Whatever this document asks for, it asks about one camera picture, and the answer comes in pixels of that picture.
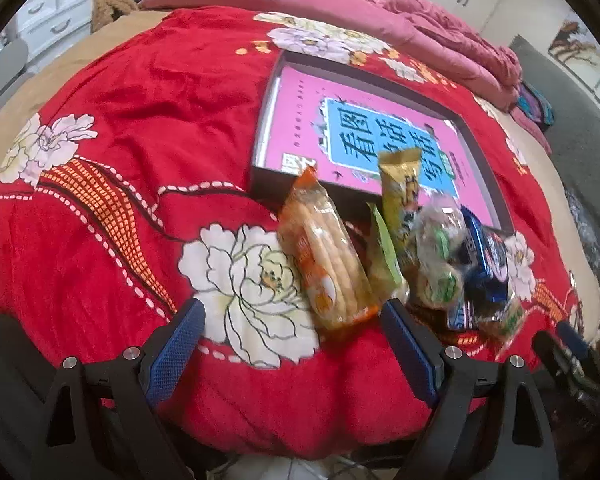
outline gray carpet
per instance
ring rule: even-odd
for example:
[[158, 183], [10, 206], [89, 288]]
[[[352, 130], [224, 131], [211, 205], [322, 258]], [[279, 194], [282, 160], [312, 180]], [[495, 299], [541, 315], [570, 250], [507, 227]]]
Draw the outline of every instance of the gray carpet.
[[511, 47], [525, 81], [554, 108], [555, 123], [545, 133], [551, 159], [565, 187], [574, 190], [592, 218], [600, 244], [600, 110], [569, 75], [523, 38], [518, 36]]

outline box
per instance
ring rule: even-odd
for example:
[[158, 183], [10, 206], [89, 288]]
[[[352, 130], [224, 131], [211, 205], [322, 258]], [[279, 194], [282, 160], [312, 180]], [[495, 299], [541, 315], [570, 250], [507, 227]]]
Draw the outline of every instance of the box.
[[317, 57], [283, 52], [263, 100], [250, 194], [281, 205], [308, 165], [345, 220], [381, 206], [378, 152], [422, 150], [419, 202], [453, 195], [485, 224], [511, 229], [509, 211], [464, 121], [398, 83]]

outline pink book cover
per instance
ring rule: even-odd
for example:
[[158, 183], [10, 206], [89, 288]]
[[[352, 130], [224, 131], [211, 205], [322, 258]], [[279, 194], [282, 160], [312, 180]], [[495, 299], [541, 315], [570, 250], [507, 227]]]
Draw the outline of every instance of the pink book cover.
[[259, 159], [289, 174], [315, 166], [323, 182], [380, 195], [378, 152], [419, 147], [420, 204], [445, 191], [493, 225], [458, 135], [444, 120], [285, 66]]

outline white peony print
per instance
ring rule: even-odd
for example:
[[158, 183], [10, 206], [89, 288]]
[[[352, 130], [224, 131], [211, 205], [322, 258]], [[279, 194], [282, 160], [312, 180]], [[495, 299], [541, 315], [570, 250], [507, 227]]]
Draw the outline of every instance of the white peony print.
[[341, 41], [352, 52], [364, 52], [365, 54], [382, 54], [391, 47], [384, 41], [373, 38], [368, 34], [348, 30], [346, 28], [333, 27], [328, 25], [326, 33], [330, 38]]
[[229, 343], [251, 366], [298, 364], [318, 348], [298, 272], [275, 232], [243, 225], [234, 234], [212, 224], [184, 246], [178, 268], [205, 305], [205, 337]]
[[504, 243], [507, 248], [509, 284], [521, 300], [531, 301], [536, 290], [536, 279], [531, 265], [536, 255], [526, 244], [525, 235], [520, 232], [504, 240]]
[[35, 114], [21, 129], [0, 167], [0, 181], [10, 184], [22, 178], [33, 187], [40, 174], [52, 167], [66, 164], [78, 149], [77, 140], [94, 139], [98, 133], [90, 130], [93, 117], [73, 114], [58, 119], [51, 127], [40, 125]]
[[[260, 14], [254, 16], [253, 19], [259, 22], [285, 25], [285, 27], [300, 30], [305, 33], [285, 35], [280, 32], [280, 30], [284, 29], [275, 29], [278, 31], [276, 33], [277, 35], [283, 36], [283, 38], [281, 38], [281, 42], [285, 41], [286, 43], [289, 36], [300, 38], [301, 41], [317, 41], [319, 38], [320, 41], [327, 42], [332, 50], [337, 48], [338, 58], [335, 60], [342, 63], [349, 62], [349, 56], [344, 56], [344, 53], [341, 51], [342, 48], [346, 49], [348, 52], [361, 52], [363, 54], [382, 54], [385, 50], [392, 50], [389, 44], [378, 40], [377, 38], [373, 38], [368, 34], [357, 32], [355, 30], [349, 30], [347, 28], [336, 27], [335, 25], [330, 25], [329, 23], [316, 22], [315, 20], [308, 20], [306, 18], [297, 18], [296, 16], [284, 14], [283, 12], [261, 12]], [[284, 48], [285, 50], [303, 52], [304, 54], [311, 54], [312, 56], [326, 57], [322, 56], [321, 54], [316, 54], [316, 52], [323, 52], [323, 49], [316, 51], [315, 49], [305, 49], [303, 47], [296, 46], [296, 48], [301, 48], [301, 50], [294, 50], [292, 48], [288, 48], [288, 46], [279, 45], [275, 40], [274, 43], [278, 47]]]
[[313, 30], [315, 32], [320, 32], [321, 34], [326, 34], [327, 28], [333, 27], [333, 25], [308, 20], [307, 18], [298, 18], [297, 16], [285, 14], [284, 12], [261, 12], [256, 14], [253, 19], [257, 22], [277, 23], [278, 25], [285, 25], [285, 27], [289, 28]]
[[349, 50], [346, 45], [320, 32], [300, 28], [274, 28], [268, 36], [283, 50], [349, 63]]
[[513, 141], [513, 139], [511, 137], [509, 137], [508, 134], [507, 134], [507, 146], [511, 150], [511, 153], [513, 153], [513, 155], [516, 157], [516, 159], [520, 163], [520, 166], [526, 166], [525, 156], [522, 154], [519, 147], [516, 146], [515, 142]]
[[488, 102], [486, 99], [478, 97], [476, 94], [474, 94], [474, 100], [480, 105], [480, 108], [482, 108], [482, 110], [484, 110], [491, 119], [493, 119], [494, 121], [498, 121], [498, 124], [500, 124], [498, 111], [490, 102]]
[[474, 100], [480, 105], [482, 110], [484, 110], [491, 119], [495, 120], [500, 125], [500, 127], [504, 131], [504, 134], [507, 136], [506, 142], [507, 146], [511, 150], [511, 153], [513, 153], [520, 166], [526, 166], [525, 155], [523, 155], [519, 147], [516, 146], [516, 143], [511, 137], [511, 134], [505, 128], [505, 125], [502, 123], [502, 120], [500, 119], [500, 115], [498, 114], [496, 108], [490, 102], [481, 97], [478, 97], [476, 94], [474, 94]]
[[414, 69], [414, 67], [407, 66], [401, 61], [389, 59], [388, 57], [381, 57], [380, 59], [387, 63], [389, 68], [395, 70], [395, 73], [397, 73], [398, 77], [408, 79], [409, 81], [415, 81], [417, 83], [424, 83], [424, 79], [422, 76], [420, 76], [420, 74], [418, 74], [418, 71]]

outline food packaging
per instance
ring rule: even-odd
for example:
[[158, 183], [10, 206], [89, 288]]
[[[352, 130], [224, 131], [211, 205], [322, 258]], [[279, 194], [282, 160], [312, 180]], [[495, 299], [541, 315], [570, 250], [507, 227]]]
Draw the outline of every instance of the food packaging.
[[400, 272], [389, 230], [376, 205], [369, 203], [368, 206], [371, 209], [371, 232], [366, 254], [371, 290], [379, 305], [391, 298], [406, 304], [409, 299], [409, 283]]
[[411, 230], [418, 211], [421, 156], [419, 148], [378, 153], [384, 221], [403, 274], [417, 265], [415, 240], [411, 237]]
[[458, 260], [466, 269], [465, 284], [468, 289], [483, 291], [490, 303], [506, 302], [509, 271], [504, 240], [465, 206], [461, 210], [468, 231], [458, 251]]
[[445, 193], [435, 193], [416, 216], [413, 231], [419, 261], [446, 262], [460, 248], [466, 237], [464, 217], [456, 200]]
[[484, 294], [475, 299], [474, 320], [480, 330], [499, 346], [508, 346], [518, 333], [525, 315], [520, 298], [509, 287], [506, 301], [492, 303]]
[[420, 303], [435, 310], [449, 310], [464, 298], [462, 275], [450, 264], [420, 268], [416, 292]]
[[455, 307], [446, 313], [446, 327], [453, 332], [476, 330], [474, 323], [474, 304], [465, 299], [464, 295]]
[[323, 328], [343, 328], [378, 312], [362, 264], [314, 168], [296, 179], [278, 219], [280, 245], [298, 261]]

